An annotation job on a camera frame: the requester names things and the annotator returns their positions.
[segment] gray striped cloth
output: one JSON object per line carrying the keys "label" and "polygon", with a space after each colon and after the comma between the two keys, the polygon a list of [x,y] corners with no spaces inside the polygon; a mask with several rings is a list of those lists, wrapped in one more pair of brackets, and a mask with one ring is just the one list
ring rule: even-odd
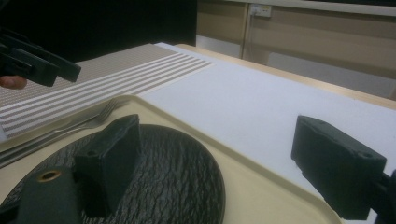
{"label": "gray striped cloth", "polygon": [[154,45],[78,64],[82,69],[77,83],[58,78],[51,88],[29,82],[22,91],[0,89],[3,140],[117,95],[153,91],[211,65]]}

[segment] metal fork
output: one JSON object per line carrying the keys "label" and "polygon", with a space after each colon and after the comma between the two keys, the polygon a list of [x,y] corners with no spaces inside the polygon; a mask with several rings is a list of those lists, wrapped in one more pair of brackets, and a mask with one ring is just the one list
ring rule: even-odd
{"label": "metal fork", "polygon": [[112,99],[97,115],[90,116],[89,118],[84,119],[83,121],[76,124],[72,124],[71,126],[65,125],[60,129],[45,133],[44,135],[34,138],[19,146],[12,147],[4,152],[0,152],[0,168],[7,166],[14,161],[20,160],[21,158],[26,157],[38,151],[40,148],[46,147],[49,144],[66,137],[67,135],[84,129],[93,129],[99,127],[113,112],[117,104],[118,101],[116,99]]}

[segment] electrical outlet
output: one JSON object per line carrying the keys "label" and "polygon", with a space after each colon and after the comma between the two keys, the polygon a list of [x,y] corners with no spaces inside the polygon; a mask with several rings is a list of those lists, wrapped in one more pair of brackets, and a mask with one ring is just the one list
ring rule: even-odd
{"label": "electrical outlet", "polygon": [[261,5],[261,4],[250,4],[250,15],[261,16],[261,17],[271,17],[271,6]]}

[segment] beige tray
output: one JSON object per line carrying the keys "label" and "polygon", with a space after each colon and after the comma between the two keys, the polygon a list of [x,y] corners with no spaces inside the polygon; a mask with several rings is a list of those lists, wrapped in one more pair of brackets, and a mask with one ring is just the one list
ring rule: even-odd
{"label": "beige tray", "polygon": [[[55,144],[45,147],[0,170],[0,201],[3,201],[14,186],[37,164],[56,150],[78,140],[89,133],[97,132],[113,119],[138,114],[141,123],[160,124],[183,131],[203,143],[219,164],[226,188],[226,210],[224,224],[241,223],[343,223],[323,200],[298,188],[288,180],[239,155],[229,147],[193,129],[182,121],[164,113],[135,96],[127,105],[117,109],[102,127],[71,135]],[[68,119],[75,119],[80,113],[54,123],[60,125]],[[52,127],[43,127],[44,132]],[[22,139],[11,139],[1,146],[15,145]]]}

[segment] hand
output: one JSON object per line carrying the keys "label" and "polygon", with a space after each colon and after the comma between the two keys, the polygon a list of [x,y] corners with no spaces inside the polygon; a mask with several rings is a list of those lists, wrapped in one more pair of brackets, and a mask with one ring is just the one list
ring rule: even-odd
{"label": "hand", "polygon": [[12,90],[21,90],[27,84],[27,80],[20,76],[4,76],[0,77],[0,86]]}

